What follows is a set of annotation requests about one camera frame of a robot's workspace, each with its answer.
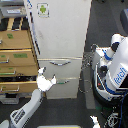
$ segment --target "label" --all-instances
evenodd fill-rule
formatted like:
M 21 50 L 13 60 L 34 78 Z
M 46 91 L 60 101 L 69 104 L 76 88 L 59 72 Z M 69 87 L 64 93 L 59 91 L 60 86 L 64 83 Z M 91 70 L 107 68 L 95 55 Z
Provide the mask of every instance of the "label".
M 26 53 L 13 54 L 14 58 L 28 58 Z
M 9 14 L 20 14 L 20 9 L 7 10 Z
M 113 76 L 113 81 L 117 85 L 117 87 L 119 87 L 122 84 L 127 75 L 127 72 L 128 71 L 120 64 L 116 73 Z
M 8 68 L 9 70 L 13 69 L 13 68 Z
M 13 39 L 13 35 L 12 34 L 7 34 L 9 39 Z
M 5 58 L 6 56 L 5 56 L 5 55 L 1 55 L 0 57 L 1 57 L 1 58 Z

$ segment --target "white refrigerator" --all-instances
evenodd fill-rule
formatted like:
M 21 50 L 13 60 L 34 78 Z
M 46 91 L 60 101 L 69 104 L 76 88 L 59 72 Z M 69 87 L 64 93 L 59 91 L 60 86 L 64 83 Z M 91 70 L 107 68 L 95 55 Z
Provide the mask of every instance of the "white refrigerator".
M 77 98 L 91 0 L 24 0 L 40 68 L 57 84 L 48 99 Z

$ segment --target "gray floor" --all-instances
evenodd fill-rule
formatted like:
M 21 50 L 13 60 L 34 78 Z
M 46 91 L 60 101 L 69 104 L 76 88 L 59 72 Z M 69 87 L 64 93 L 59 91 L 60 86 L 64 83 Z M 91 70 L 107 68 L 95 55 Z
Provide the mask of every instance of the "gray floor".
M 97 44 L 102 47 L 110 46 L 111 36 L 120 33 L 126 36 L 120 23 L 121 10 L 128 8 L 128 1 L 121 3 L 120 0 L 106 0 L 101 4 L 92 0 L 91 15 L 86 38 L 85 52 L 91 52 L 91 45 Z M 28 122 L 26 128 L 36 128 L 40 125 L 79 125 L 83 128 L 92 128 L 93 123 L 90 115 L 98 117 L 101 128 L 105 119 L 96 109 L 96 101 L 90 89 L 90 67 L 86 68 L 86 62 L 81 72 L 80 89 L 77 99 L 46 100 Z M 29 99 L 20 99 L 18 105 L 3 105 L 0 103 L 0 122 L 9 119 L 10 113 L 22 107 Z

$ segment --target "drawer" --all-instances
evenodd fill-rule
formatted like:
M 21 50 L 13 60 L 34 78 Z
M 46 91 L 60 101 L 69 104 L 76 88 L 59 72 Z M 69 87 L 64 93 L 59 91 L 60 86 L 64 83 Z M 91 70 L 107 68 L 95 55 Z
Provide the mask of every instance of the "drawer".
M 28 31 L 1 31 L 0 32 L 0 49 L 22 49 L 31 48 Z
M 0 83 L 0 93 L 28 93 L 37 88 L 36 81 Z
M 27 66 L 34 65 L 31 49 L 0 50 L 0 66 Z
M 51 78 L 54 74 L 56 78 L 79 77 L 82 59 L 38 60 L 38 63 L 40 68 L 46 67 L 46 78 Z
M 36 65 L 21 66 L 21 67 L 0 67 L 0 77 L 13 77 L 13 76 L 34 76 L 38 74 Z
M 79 79 L 59 79 L 57 83 L 46 92 L 48 99 L 77 98 Z

